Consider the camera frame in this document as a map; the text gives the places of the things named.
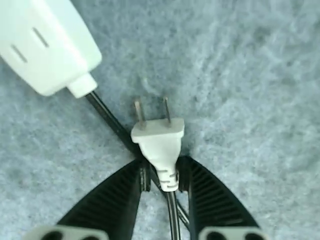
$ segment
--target plug prong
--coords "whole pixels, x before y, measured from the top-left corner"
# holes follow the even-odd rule
[[[142,109],[142,103],[140,98],[137,98],[134,101],[134,108],[135,108],[136,117],[138,118],[138,122],[140,124],[140,129],[144,130],[146,128],[147,123],[145,119],[144,110]]]
[[[168,119],[168,125],[169,125],[169,127],[171,127],[171,118],[170,118],[167,96],[163,97],[163,103],[164,103],[164,108],[165,108],[165,115],[166,115],[166,118]]]

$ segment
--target black cord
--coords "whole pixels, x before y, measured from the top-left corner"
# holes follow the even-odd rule
[[[167,192],[166,199],[167,199],[168,210],[169,210],[171,239],[181,240],[176,193],[174,191]]]
[[[120,138],[120,140],[123,142],[123,144],[126,146],[126,148],[133,153],[133,155],[137,159],[145,159],[143,154],[141,153],[141,150],[138,146],[138,144],[135,144],[132,142],[130,134],[128,131],[121,125],[121,123],[118,121],[118,119],[111,113],[111,111],[108,109],[108,107],[104,104],[104,102],[99,98],[99,96],[93,91],[85,96],[86,99],[91,103],[91,105],[95,108],[95,110],[99,113],[99,115],[103,118],[103,120],[109,125],[109,127],[113,130],[113,132]],[[169,198],[169,195],[166,196],[166,194],[162,191],[160,187],[160,183],[158,180],[157,173],[154,169],[151,170],[150,174],[151,180],[155,183],[157,188],[160,190],[162,195],[168,199],[172,199],[171,196]],[[176,201],[176,195],[174,195],[175,199],[175,211],[180,218],[180,220],[183,222],[185,227],[189,229],[189,217],[187,212],[184,210],[182,205],[179,201]],[[174,209],[173,205],[169,205],[169,209]]]

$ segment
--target plug housing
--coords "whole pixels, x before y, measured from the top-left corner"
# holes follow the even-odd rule
[[[155,167],[161,188],[173,192],[179,188],[176,162],[181,152],[181,138],[185,134],[183,118],[147,120],[142,127],[138,122],[131,131],[134,143]]]
[[[70,0],[0,1],[0,55],[36,92],[67,87],[76,97],[97,83],[102,55]]]

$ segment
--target two-prong plug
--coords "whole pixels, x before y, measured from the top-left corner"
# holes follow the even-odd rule
[[[156,169],[162,190],[173,192],[179,188],[176,162],[181,152],[181,138],[185,134],[185,121],[183,118],[171,119],[168,99],[163,100],[167,118],[147,121],[140,100],[134,102],[138,123],[131,131],[131,138]]]

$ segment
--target power strip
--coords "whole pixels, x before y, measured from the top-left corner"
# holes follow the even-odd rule
[[[0,55],[39,94],[97,87],[89,72],[102,55],[70,0],[2,0],[0,34]]]

